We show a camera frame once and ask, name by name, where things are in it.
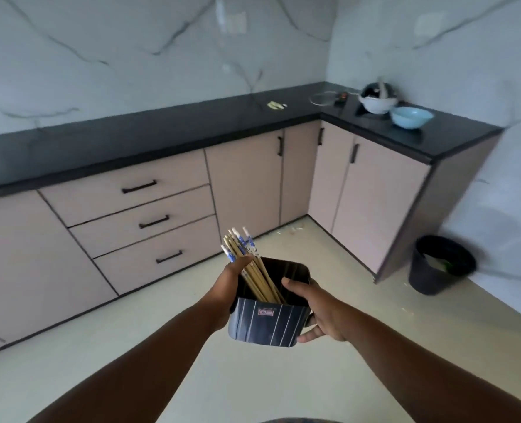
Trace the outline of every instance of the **beige tile floor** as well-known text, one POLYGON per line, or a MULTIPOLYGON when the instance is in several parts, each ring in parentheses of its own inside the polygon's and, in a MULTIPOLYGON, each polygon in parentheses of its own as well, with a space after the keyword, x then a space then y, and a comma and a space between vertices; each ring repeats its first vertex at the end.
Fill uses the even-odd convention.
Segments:
MULTIPOLYGON (((257 241, 266 256, 305 263, 328 291, 521 398, 521 316, 471 282, 437 297, 407 285, 407 269, 378 285, 308 219, 257 241)), ((215 257, 0 352, 0 422, 21 422, 194 303, 225 265, 215 257)), ((309 416, 412 421, 346 343, 293 348, 205 345, 161 422, 260 422, 309 416)))

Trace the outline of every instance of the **kitchen counter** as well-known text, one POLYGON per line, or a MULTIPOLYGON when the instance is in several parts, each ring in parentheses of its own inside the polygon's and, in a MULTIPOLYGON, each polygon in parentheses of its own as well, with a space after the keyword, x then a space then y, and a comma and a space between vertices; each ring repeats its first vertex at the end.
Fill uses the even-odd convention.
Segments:
POLYGON ((497 135, 501 128, 436 112, 421 130, 388 118, 357 116, 346 105, 309 97, 344 86, 320 82, 0 135, 0 197, 322 119, 422 163, 438 161, 497 135), (273 110, 267 103, 286 104, 273 110))

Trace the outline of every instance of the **marble wall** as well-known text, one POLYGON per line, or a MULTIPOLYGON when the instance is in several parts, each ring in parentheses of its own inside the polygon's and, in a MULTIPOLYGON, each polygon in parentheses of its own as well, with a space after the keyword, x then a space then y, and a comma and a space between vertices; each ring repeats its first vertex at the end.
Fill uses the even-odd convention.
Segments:
POLYGON ((325 79, 336 0, 0 0, 0 134, 325 79))
POLYGON ((521 312, 521 0, 339 0, 327 80, 384 75, 406 100, 506 131, 447 220, 473 280, 521 312))

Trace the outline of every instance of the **white bowl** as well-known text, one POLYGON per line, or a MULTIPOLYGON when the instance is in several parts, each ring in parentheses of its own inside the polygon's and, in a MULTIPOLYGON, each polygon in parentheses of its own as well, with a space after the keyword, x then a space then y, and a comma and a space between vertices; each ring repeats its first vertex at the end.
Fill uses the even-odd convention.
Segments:
POLYGON ((362 96, 358 96, 358 100, 362 103, 364 108, 373 114, 385 114, 391 110, 391 108, 395 107, 399 102, 397 98, 372 98, 362 96))

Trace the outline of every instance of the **black trash bin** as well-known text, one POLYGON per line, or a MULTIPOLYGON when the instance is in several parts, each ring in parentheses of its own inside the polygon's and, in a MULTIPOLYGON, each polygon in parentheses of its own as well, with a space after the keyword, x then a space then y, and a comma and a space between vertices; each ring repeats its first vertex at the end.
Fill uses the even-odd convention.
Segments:
POLYGON ((433 296, 470 275, 475 269, 476 259, 463 246, 446 237, 423 236, 413 248, 409 284, 420 293, 433 296), (445 269, 433 267, 425 255, 440 260, 445 269))

